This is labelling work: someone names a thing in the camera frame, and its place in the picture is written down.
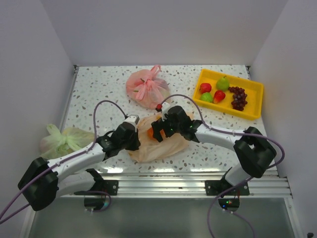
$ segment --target yellow tray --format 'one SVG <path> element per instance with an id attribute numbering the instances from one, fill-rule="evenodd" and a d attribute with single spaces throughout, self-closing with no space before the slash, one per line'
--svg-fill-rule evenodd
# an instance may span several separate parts
<path id="1" fill-rule="evenodd" d="M 264 85 L 258 82 L 250 81 L 243 78 L 238 78 L 235 76 L 227 75 L 229 80 L 230 87 L 241 87 L 245 89 L 245 93 L 248 94 L 246 101 L 248 104 L 244 107 L 244 110 L 238 111 L 232 108 L 231 102 L 233 101 L 232 95 L 229 90 L 225 91 L 226 97 L 220 103 L 208 103 L 202 100 L 199 100 L 201 93 L 199 87 L 202 83 L 209 83 L 212 86 L 211 95 L 214 96 L 214 93 L 217 91 L 216 83 L 219 79 L 224 77 L 227 74 L 218 73 L 208 69 L 203 69 L 200 73 L 198 83 L 195 88 L 193 100 L 202 107 L 210 108 L 219 112 L 228 113 L 237 117 L 254 120 L 261 116 L 262 109 L 262 99 L 264 92 Z"/>

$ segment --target metal frame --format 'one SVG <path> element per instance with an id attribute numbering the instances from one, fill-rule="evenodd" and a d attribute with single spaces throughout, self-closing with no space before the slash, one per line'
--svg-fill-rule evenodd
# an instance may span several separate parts
<path id="1" fill-rule="evenodd" d="M 250 196 L 245 198 L 291 198 L 287 179 L 272 174 L 251 180 Z M 127 198 L 205 198 L 205 181 L 220 180 L 223 175 L 224 172 L 102 174 L 106 180 L 119 181 L 116 197 Z"/>
<path id="2" fill-rule="evenodd" d="M 60 124 L 58 127 L 59 130 L 62 130 L 64 128 L 64 125 L 66 122 L 66 117 L 67 117 L 67 113 L 68 113 L 68 109 L 69 109 L 70 99 L 71 99 L 71 95 L 73 94 L 73 90 L 75 87 L 78 70 L 79 70 L 79 66 L 74 65 L 74 75 L 73 75 L 71 86 L 70 86 L 70 89 L 68 92 L 68 97 L 66 99 L 65 108 L 63 110 L 62 118 L 60 120 Z M 27 211 L 26 211 L 26 215 L 25 215 L 25 218 L 23 221 L 23 225 L 22 225 L 22 229 L 21 229 L 19 238 L 29 237 L 34 217 L 35 217 L 35 211 L 33 211 L 32 207 L 29 206 L 27 208 Z"/>
<path id="3" fill-rule="evenodd" d="M 299 237 L 299 238 L 306 237 L 304 235 L 304 232 L 303 232 L 301 224 L 299 222 L 297 213 L 295 211 L 293 199 L 292 198 L 285 198 L 284 201 L 285 201 L 285 206 L 287 209 L 288 217 L 289 217 L 289 220 L 291 222 L 291 226 L 293 228 L 293 232 L 294 232 L 295 237 L 296 238 L 297 237 Z"/>

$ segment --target cable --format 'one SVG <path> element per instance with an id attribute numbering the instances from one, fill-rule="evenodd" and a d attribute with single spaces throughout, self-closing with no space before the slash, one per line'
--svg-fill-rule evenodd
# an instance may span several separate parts
<path id="1" fill-rule="evenodd" d="M 103 191 L 86 191 L 86 193 L 99 193 L 101 195 L 105 195 L 105 196 L 109 197 L 109 204 L 106 207 L 103 207 L 102 209 L 96 210 L 96 211 L 93 210 L 93 212 L 103 212 L 103 211 L 107 210 L 110 207 L 110 205 L 111 205 L 111 196 L 107 192 L 103 192 Z"/>
<path id="2" fill-rule="evenodd" d="M 213 207 L 214 204 L 218 201 L 218 199 L 221 198 L 221 196 L 223 196 L 223 195 L 227 194 L 228 192 L 230 192 L 230 191 L 232 191 L 232 190 L 234 190 L 234 189 L 236 189 L 236 188 L 242 186 L 243 184 L 247 183 L 247 182 L 250 181 L 251 179 L 253 179 L 253 177 L 250 177 L 250 178 L 248 178 L 247 180 L 242 181 L 242 182 L 238 183 L 237 185 L 235 185 L 235 186 L 233 186 L 233 187 L 231 187 L 231 188 L 228 188 L 227 190 L 225 190 L 225 191 L 221 192 L 220 194 L 218 194 L 218 195 L 212 200 L 212 202 L 211 202 L 211 204 L 210 204 L 210 206 L 209 206 L 209 208 L 208 208 L 208 212 L 207 212 L 207 225 L 208 225 L 209 233 L 210 233 L 210 235 L 211 235 L 213 238 L 215 238 L 215 235 L 214 235 L 214 233 L 212 232 L 211 225 L 210 225 L 210 213 L 211 213 L 212 207 Z M 253 238 L 257 238 L 256 232 L 255 232 L 253 226 L 251 225 L 251 223 L 250 223 L 247 219 L 245 219 L 245 218 L 242 217 L 241 215 L 236 214 L 236 213 L 234 213 L 234 212 L 233 212 L 232 214 L 234 214 L 235 216 L 237 216 L 237 217 L 241 218 L 243 221 L 245 221 L 245 222 L 250 226 L 250 228 L 251 228 L 251 230 L 252 230 Z"/>
<path id="3" fill-rule="evenodd" d="M 202 114 L 202 112 L 200 111 L 200 108 L 198 107 L 197 103 L 196 103 L 193 99 L 191 99 L 190 97 L 188 97 L 188 96 L 186 96 L 186 95 L 183 95 L 183 94 L 173 94 L 173 95 L 170 95 L 170 96 L 168 96 L 167 98 L 165 98 L 165 99 L 162 101 L 161 104 L 163 104 L 167 99 L 169 99 L 169 98 L 171 98 L 171 97 L 174 97 L 174 96 L 181 96 L 181 97 L 184 97 L 184 98 L 189 99 L 189 100 L 195 105 L 195 107 L 197 108 L 197 110 L 198 110 L 198 112 L 199 112 L 199 115 L 200 115 L 200 118 L 201 118 L 201 121 L 202 121 L 202 123 L 204 124 L 204 126 L 207 127 L 207 128 L 210 129 L 210 130 L 213 130 L 213 131 L 216 131 L 216 132 L 220 132 L 220 133 L 224 133 L 224 134 L 229 134 L 229 135 L 239 135 L 239 136 L 245 136 L 245 135 L 247 135 L 247 136 L 258 137 L 258 138 L 262 138 L 262 139 L 266 139 L 266 140 L 268 140 L 268 141 L 271 141 L 272 143 L 274 143 L 275 145 L 277 145 L 277 146 L 279 147 L 279 149 L 281 150 L 281 153 L 282 153 L 281 158 L 279 159 L 279 161 L 277 161 L 277 162 L 275 162 L 273 165 L 269 166 L 268 169 L 270 169 L 270 168 L 272 168 L 272 167 L 274 167 L 274 166 L 276 166 L 276 165 L 279 165 L 279 164 L 282 163 L 282 161 L 284 160 L 284 158 L 285 158 L 284 148 L 282 147 L 282 145 L 281 145 L 280 143 L 278 143 L 277 141 L 275 141 L 275 140 L 273 140 L 273 139 L 271 139 L 271 138 L 268 138 L 268 137 L 266 137 L 266 136 L 264 136 L 264 135 L 253 134 L 253 133 L 233 133 L 233 132 L 230 132 L 230 131 L 225 131 L 225 130 L 221 130 L 221 129 L 216 129 L 216 128 L 213 128 L 212 126 L 209 126 L 209 125 L 204 121 L 203 114 Z M 211 212 L 212 206 L 215 204 L 215 202 L 216 202 L 221 196 L 223 196 L 223 195 L 225 195 L 226 193 L 228 193 L 228 192 L 230 192 L 230 191 L 236 189 L 237 187 L 239 187 L 239 186 L 245 184 L 246 182 L 250 181 L 251 179 L 253 179 L 253 177 L 250 177 L 250 178 L 248 178 L 247 180 L 242 181 L 242 182 L 240 182 L 239 184 L 237 184 L 237 185 L 235 185 L 235 186 L 233 186 L 233 187 L 231 187 L 231 188 L 225 190 L 224 192 L 222 192 L 222 193 L 220 193 L 218 196 L 216 196 L 216 197 L 214 198 L 214 200 L 211 202 L 211 204 L 210 204 L 210 206 L 209 206 L 209 209 L 208 209 L 208 212 L 207 212 L 207 225 L 208 225 L 208 230 L 209 230 L 209 232 L 210 232 L 210 234 L 211 234 L 211 236 L 212 236 L 213 238 L 215 238 L 215 236 L 214 236 L 214 234 L 213 234 L 213 232 L 212 232 L 211 225 L 210 225 L 210 212 Z M 257 236 L 256 236 L 255 230 L 254 230 L 254 228 L 252 227 L 251 223 L 250 223 L 248 220 L 246 220 L 244 217 L 242 217 L 241 215 L 236 214 L 236 213 L 233 213 L 233 214 L 234 214 L 235 216 L 241 218 L 242 220 L 244 220 L 244 221 L 250 226 L 250 228 L 251 228 L 251 230 L 252 230 L 252 233 L 253 233 L 253 238 L 256 238 Z"/>
<path id="4" fill-rule="evenodd" d="M 122 108 L 115 102 L 110 101 L 110 100 L 102 100 L 100 102 L 97 103 L 97 105 L 95 106 L 94 109 L 94 114 L 93 114 L 93 127 L 94 127 L 94 141 L 92 143 L 92 145 L 85 151 L 79 152 L 77 154 L 71 155 L 63 160 L 60 161 L 60 164 L 65 163 L 66 161 L 69 161 L 77 156 L 83 155 L 85 153 L 87 153 L 88 151 L 90 151 L 94 145 L 96 144 L 96 139 L 97 139 L 97 126 L 96 126 L 96 112 L 97 112 L 97 108 L 100 104 L 102 103 L 112 103 L 114 104 L 117 108 L 120 109 L 120 111 L 123 113 L 124 117 L 126 118 L 127 115 L 124 113 L 124 111 L 122 110 Z M 56 168 L 58 166 L 58 164 L 55 164 L 49 168 L 47 168 L 46 170 L 44 170 L 43 172 L 41 172 L 39 175 L 37 175 L 35 178 L 33 178 L 31 181 L 29 181 L 13 198 L 12 200 L 6 205 L 6 207 L 3 209 L 3 211 L 0 213 L 0 225 L 2 223 L 4 223 L 5 221 L 7 221 L 8 219 L 10 219 L 11 217 L 13 217 L 14 215 L 16 215 L 17 213 L 19 213 L 20 211 L 22 211 L 23 209 L 25 209 L 26 207 L 29 206 L 29 204 L 21 207 L 20 209 L 18 209 L 17 211 L 15 211 L 14 213 L 10 214 L 8 217 L 6 217 L 5 219 L 1 220 L 3 218 L 3 216 L 5 215 L 5 213 L 7 212 L 7 210 L 12 206 L 12 204 L 16 201 L 16 199 L 31 185 L 33 184 L 36 180 L 38 180 L 40 177 L 42 177 L 43 175 L 45 175 L 47 172 L 51 171 L 52 169 Z"/>

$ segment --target green pear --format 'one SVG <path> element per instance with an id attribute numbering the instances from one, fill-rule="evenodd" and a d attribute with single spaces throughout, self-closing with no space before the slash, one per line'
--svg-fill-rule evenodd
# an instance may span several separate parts
<path id="1" fill-rule="evenodd" d="M 211 103 L 213 98 L 210 93 L 203 93 L 200 97 L 200 100 Z"/>
<path id="2" fill-rule="evenodd" d="M 228 90 L 229 80 L 227 79 L 227 75 L 217 81 L 216 87 L 223 92 Z"/>

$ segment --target terrazzo surface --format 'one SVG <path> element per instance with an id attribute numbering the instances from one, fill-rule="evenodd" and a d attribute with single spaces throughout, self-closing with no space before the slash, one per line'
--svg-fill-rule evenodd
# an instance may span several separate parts
<path id="1" fill-rule="evenodd" d="M 137 114 L 140 118 L 156 113 L 145 109 L 131 100 L 125 92 L 125 83 L 131 73 L 151 66 L 102 66 L 79 67 L 76 83 L 71 96 L 65 127 L 78 127 L 93 132 L 93 110 L 104 99 L 118 103 L 127 114 Z M 192 97 L 203 68 L 229 75 L 248 78 L 244 65 L 162 65 L 159 78 L 167 81 L 171 94 L 181 93 Z M 199 114 L 195 106 L 181 97 L 172 98 L 172 105 L 180 105 L 185 111 L 192 112 L 194 118 Z M 225 113 L 202 108 L 207 123 L 229 129 L 246 129 L 254 126 L 263 134 L 265 129 L 262 118 L 254 121 L 238 118 Z M 102 104 L 97 110 L 97 132 L 103 135 L 115 129 L 122 121 L 122 113 L 112 104 Z M 187 149 L 150 163 L 137 163 L 130 159 L 126 151 L 95 166 L 103 173 L 145 173 L 145 172 L 215 172 L 227 171 L 238 164 L 233 151 L 214 144 L 190 142 Z"/>

